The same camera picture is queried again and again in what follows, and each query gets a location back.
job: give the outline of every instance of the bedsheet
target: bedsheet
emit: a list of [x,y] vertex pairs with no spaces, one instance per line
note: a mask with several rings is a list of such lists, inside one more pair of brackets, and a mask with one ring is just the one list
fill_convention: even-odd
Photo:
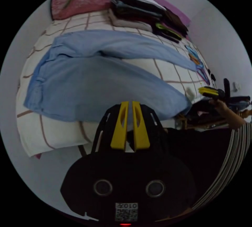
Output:
[[[65,20],[53,21],[52,24],[41,34],[31,50],[22,69],[17,92],[17,128],[21,143],[28,156],[33,156],[61,147],[84,144],[89,146],[92,144],[98,123],[62,122],[50,119],[27,110],[23,103],[33,70],[44,54],[49,50],[54,38],[67,32],[93,29],[118,30],[146,36],[173,48],[190,60],[187,49],[185,48],[185,45],[193,47],[193,44],[190,41],[182,39],[181,42],[177,44],[148,31],[135,28],[114,27],[109,20],[108,11],[85,13]],[[206,64],[199,51],[198,54],[200,59]],[[206,86],[206,84],[196,72],[155,58],[148,60],[142,58],[131,60],[123,59],[123,61],[147,70],[162,79],[164,82],[169,83],[178,91],[187,95],[192,103],[198,102],[203,98],[203,96],[197,92],[197,89]]]

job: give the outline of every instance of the qr code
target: qr code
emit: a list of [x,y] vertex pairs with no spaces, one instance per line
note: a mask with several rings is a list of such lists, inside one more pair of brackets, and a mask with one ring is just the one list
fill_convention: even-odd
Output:
[[136,222],[138,216],[137,203],[116,203],[115,220],[122,222]]

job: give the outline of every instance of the person's hand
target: person's hand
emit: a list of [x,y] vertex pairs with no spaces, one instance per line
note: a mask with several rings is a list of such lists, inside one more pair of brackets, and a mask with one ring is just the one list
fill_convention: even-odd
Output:
[[228,110],[227,105],[221,101],[221,100],[209,100],[209,103],[214,105],[214,108],[218,111],[219,114],[225,114],[225,112]]

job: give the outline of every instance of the striped shirt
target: striped shirt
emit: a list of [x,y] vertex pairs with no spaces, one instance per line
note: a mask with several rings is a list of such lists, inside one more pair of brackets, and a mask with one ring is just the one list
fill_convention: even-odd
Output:
[[232,130],[228,151],[215,181],[203,196],[193,205],[198,209],[217,197],[237,173],[252,141],[252,124],[246,123],[237,131]]

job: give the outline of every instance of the wall socket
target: wall socket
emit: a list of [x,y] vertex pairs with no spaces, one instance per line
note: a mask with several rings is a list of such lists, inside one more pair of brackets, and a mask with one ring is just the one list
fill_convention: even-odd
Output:
[[234,92],[241,90],[241,85],[237,82],[233,82]]

